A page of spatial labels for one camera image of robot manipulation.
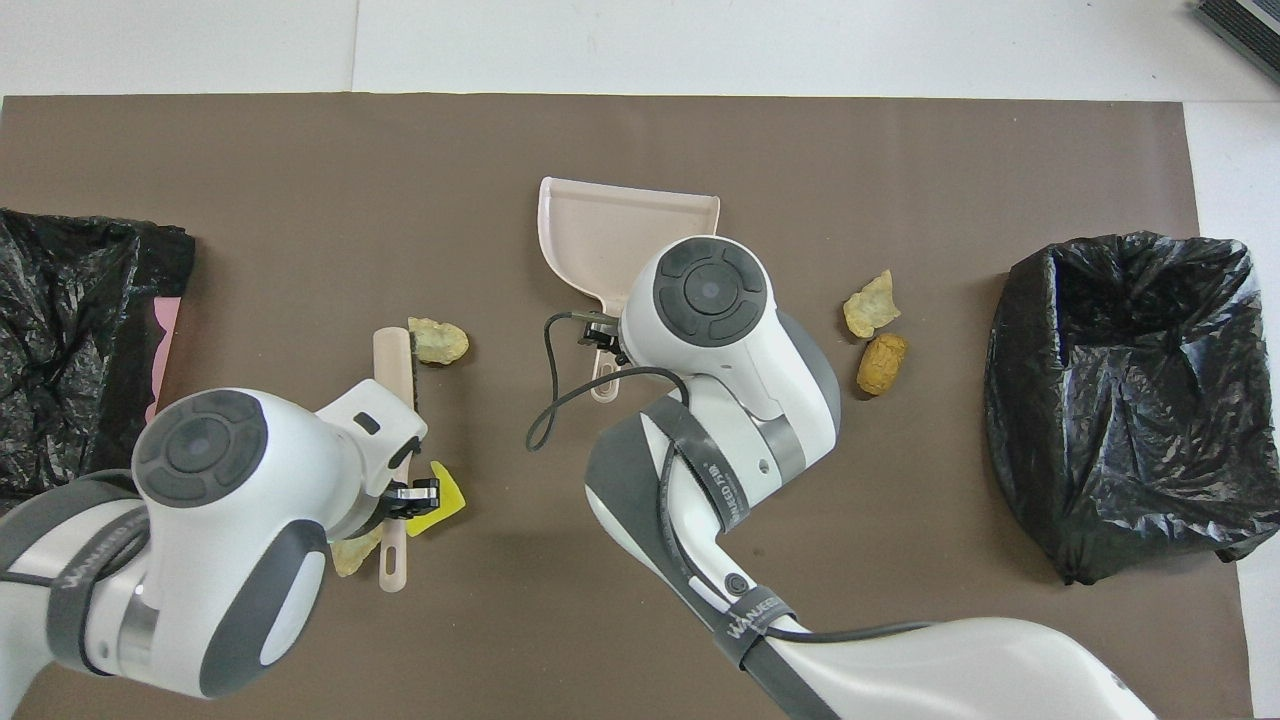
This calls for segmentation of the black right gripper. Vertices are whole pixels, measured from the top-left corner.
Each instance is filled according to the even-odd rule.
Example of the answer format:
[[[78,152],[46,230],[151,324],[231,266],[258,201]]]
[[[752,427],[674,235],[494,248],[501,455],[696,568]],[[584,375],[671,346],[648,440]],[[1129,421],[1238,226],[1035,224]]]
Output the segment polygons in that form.
[[[584,323],[580,343],[594,346],[611,355],[614,363],[626,363],[626,354],[620,342],[620,318],[605,313],[580,313]],[[411,484],[396,482],[396,515],[422,516],[440,507],[440,482],[436,478],[421,478]]]

